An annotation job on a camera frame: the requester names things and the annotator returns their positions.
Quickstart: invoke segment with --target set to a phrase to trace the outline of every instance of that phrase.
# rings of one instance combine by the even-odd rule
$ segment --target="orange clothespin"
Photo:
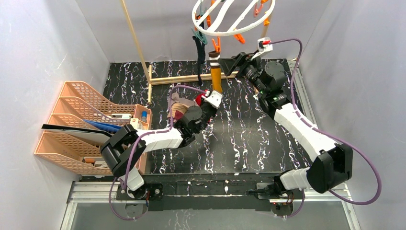
[[[207,27],[210,27],[212,25],[212,21],[210,20],[210,15],[207,16],[206,23],[207,23]]]
[[[241,44],[245,44],[245,39],[241,34],[236,34],[234,37],[239,41]]]
[[[196,18],[196,20],[199,20],[201,18],[201,16],[199,15],[199,16],[196,16],[195,18]]]
[[[268,0],[261,0],[261,5],[259,6],[259,8],[257,8],[257,4],[255,3],[255,7],[254,7],[254,18],[256,18],[259,14],[259,12],[262,10],[262,8],[264,7],[264,3],[266,3]]]
[[[264,21],[264,26],[267,26],[267,25],[269,25],[269,18],[265,19],[265,21]]]
[[[213,42],[213,46],[216,52],[220,53],[221,52],[221,41],[220,41],[220,37],[217,37],[217,42],[218,44],[215,43],[215,40],[212,39]]]

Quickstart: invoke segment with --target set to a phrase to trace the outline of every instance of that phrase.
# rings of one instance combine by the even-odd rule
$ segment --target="red cloth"
[[[201,93],[199,95],[197,95],[196,97],[196,103],[200,106],[202,103],[202,96],[205,95],[205,93]]]
[[[176,112],[175,112],[175,117],[174,117],[175,120],[179,120],[179,119],[181,119],[182,117],[183,117],[183,113],[182,113],[182,112],[179,112],[179,111],[176,111]]]

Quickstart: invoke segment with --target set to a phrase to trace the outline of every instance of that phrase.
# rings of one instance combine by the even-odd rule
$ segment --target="white wall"
[[[77,0],[80,9],[110,62],[140,61],[131,33],[118,0]],[[127,0],[139,43],[146,61],[196,60],[197,51],[192,40],[192,8],[197,0]],[[278,0],[268,30],[271,40],[298,37],[306,44],[321,17],[328,0]],[[247,7],[247,0],[236,0],[230,7],[220,28],[226,29]],[[250,12],[241,25],[253,22]],[[243,33],[240,44],[234,37],[222,38],[222,56],[231,57],[241,51],[253,52],[262,33],[260,25]],[[213,50],[211,38],[206,52]],[[283,44],[275,47],[268,58],[293,58],[296,46]]]
[[[362,229],[405,229],[406,1],[331,0],[301,61],[317,121],[359,146],[377,166],[381,197],[356,206]],[[354,200],[370,199],[376,179],[354,155]]]
[[[109,62],[74,0],[0,4],[0,229],[55,230],[76,176],[34,156],[64,81],[101,91]]]

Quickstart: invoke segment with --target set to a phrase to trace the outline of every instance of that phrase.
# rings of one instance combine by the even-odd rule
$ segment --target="wooden pole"
[[[261,33],[261,37],[260,38],[263,38],[263,37],[265,37],[266,36],[266,34],[267,34],[267,32],[268,32],[268,27],[269,27],[269,25],[271,24],[271,19],[272,19],[272,13],[269,15],[269,17],[268,17],[268,21],[269,21],[269,24],[268,25],[266,25],[266,26],[264,26],[264,28],[262,29],[262,33]]]
[[[128,27],[130,27],[131,34],[133,35],[133,40],[134,40],[135,46],[136,46],[137,51],[138,51],[138,56],[141,59],[142,69],[144,69],[145,76],[147,77],[147,81],[149,83],[151,81],[151,77],[150,77],[150,75],[148,73],[147,65],[145,64],[144,56],[142,55],[141,47],[140,47],[140,45],[138,43],[138,39],[137,39],[137,36],[135,34],[133,23],[131,22],[130,15],[128,14],[127,6],[125,5],[125,0],[120,0],[120,1],[121,1],[121,6],[122,6],[123,11],[124,11],[125,18],[127,19]]]
[[[149,75],[152,76],[152,65],[149,64]],[[151,103],[152,101],[152,84],[149,82],[148,83],[148,103]]]
[[[232,72],[229,76],[221,73],[221,79],[235,78],[237,71]],[[211,80],[212,76],[210,73],[201,74],[200,77],[203,81]],[[172,83],[182,83],[182,82],[191,82],[197,81],[197,75],[187,75],[187,76],[177,76],[177,77],[167,77],[167,78],[153,78],[151,79],[151,85],[163,85],[163,84],[172,84]]]

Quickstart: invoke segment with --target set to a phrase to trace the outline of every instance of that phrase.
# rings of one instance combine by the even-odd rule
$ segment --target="purple cable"
[[[135,220],[135,219],[138,219],[138,218],[142,217],[145,213],[147,213],[147,211],[148,211],[148,206],[147,206],[146,212],[144,212],[143,214],[141,214],[141,215],[139,215],[139,216],[137,216],[137,217],[133,217],[133,218],[122,217],[122,216],[120,216],[120,214],[118,214],[118,213],[114,210],[113,204],[112,204],[112,191],[113,191],[114,183],[115,183],[116,180],[117,180],[117,177],[114,178],[113,183],[112,183],[112,186],[110,187],[110,192],[109,192],[109,204],[110,204],[110,208],[111,208],[112,212],[113,212],[118,218],[123,219],[123,220]]]
[[[299,208],[292,214],[288,215],[286,218],[290,218],[290,217],[294,217],[296,214],[298,214],[300,212],[300,210],[302,210],[303,204],[305,203],[305,190],[302,189],[302,201],[300,202],[300,206]]]
[[[291,38],[291,39],[286,39],[286,40],[271,42],[270,45],[271,45],[271,44],[282,43],[282,42],[288,42],[288,41],[296,41],[296,42],[299,43],[299,46],[300,46],[300,48],[299,48],[299,54],[297,55],[296,63],[295,63],[294,68],[293,68],[292,77],[291,77],[291,79],[290,79],[290,81],[291,81],[291,82],[290,82],[290,87],[291,87],[291,95],[292,95],[292,105],[293,105],[293,108],[294,108],[294,109],[297,109],[296,99],[295,99],[295,97],[294,97],[294,91],[293,91],[293,80],[294,80],[294,75],[295,75],[295,73],[296,73],[297,66],[298,66],[298,64],[299,64],[300,56],[302,55],[302,49],[303,49],[302,42],[301,42],[299,39],[297,39],[297,38]],[[296,111],[296,115],[297,115],[298,117],[300,117],[300,114],[299,114],[298,111]],[[303,121],[303,123],[305,123],[308,127],[311,127],[311,125],[310,125],[308,122],[306,122],[306,120],[305,120],[304,118],[300,118],[300,120]],[[341,199],[341,200],[343,200],[343,201],[345,201],[345,202],[348,202],[348,203],[350,203],[350,204],[353,204],[353,205],[369,205],[369,204],[372,204],[373,202],[375,202],[375,201],[379,198],[379,196],[381,195],[381,191],[382,191],[382,181],[381,181],[381,177],[380,177],[380,175],[379,175],[379,173],[378,173],[378,170],[376,169],[375,165],[371,162],[371,160],[370,160],[360,149],[358,149],[357,147],[353,146],[352,144],[350,144],[350,143],[348,143],[348,142],[346,142],[346,141],[344,141],[344,140],[342,140],[342,139],[340,139],[340,138],[338,138],[338,137],[335,137],[335,136],[333,136],[333,135],[330,135],[330,134],[328,134],[328,133],[326,133],[326,132],[324,132],[324,131],[321,131],[321,130],[315,128],[315,127],[313,127],[312,129],[313,129],[314,131],[320,133],[320,134],[323,134],[323,135],[325,135],[325,136],[331,138],[331,139],[334,139],[334,140],[336,140],[336,141],[338,141],[338,142],[341,142],[341,143],[343,143],[343,144],[346,144],[346,145],[348,145],[349,147],[351,147],[353,150],[355,150],[356,152],[358,152],[358,153],[361,155],[361,157],[364,158],[364,160],[365,160],[365,161],[369,164],[369,166],[371,167],[373,173],[375,174],[376,181],[377,181],[377,183],[378,183],[378,188],[376,189],[375,196],[374,196],[372,199],[370,199],[370,200],[368,200],[368,201],[364,201],[364,202],[358,202],[358,201],[352,201],[352,200],[346,199],[346,198],[344,198],[344,197],[338,195],[337,193],[335,193],[335,192],[333,192],[333,191],[331,191],[331,190],[330,190],[330,193],[333,194],[333,195],[335,195],[337,198],[339,198],[339,199]]]
[[[185,88],[185,89],[195,90],[195,91],[198,91],[198,92],[201,92],[201,93],[206,93],[206,92],[203,91],[203,90],[194,88],[194,87],[192,87],[192,86],[187,86],[187,85],[176,85],[176,86],[174,86],[174,87],[172,88],[172,90],[171,90],[170,93],[169,93],[169,100],[168,100],[168,110],[169,110],[169,114],[170,114],[170,127],[169,127],[169,129],[166,129],[166,130],[163,130],[163,131],[158,131],[158,132],[150,131],[150,132],[146,132],[146,133],[144,133],[144,134],[141,134],[141,135],[137,138],[137,140],[134,142],[134,144],[132,145],[132,148],[131,148],[130,157],[129,157],[129,160],[128,160],[128,163],[127,163],[127,169],[125,170],[125,179],[124,179],[124,188],[123,188],[123,189],[126,189],[126,188],[127,188],[127,179],[128,179],[128,174],[129,174],[129,172],[130,172],[131,161],[132,161],[132,159],[133,159],[133,155],[134,155],[136,146],[138,145],[138,143],[139,143],[139,141],[141,140],[141,138],[143,138],[143,137],[145,137],[145,136],[147,136],[147,135],[149,135],[149,134],[167,133],[167,132],[169,132],[169,131],[173,128],[173,117],[172,117],[172,105],[171,105],[171,104],[172,104],[172,93],[173,93],[173,90],[176,89],[176,88]]]

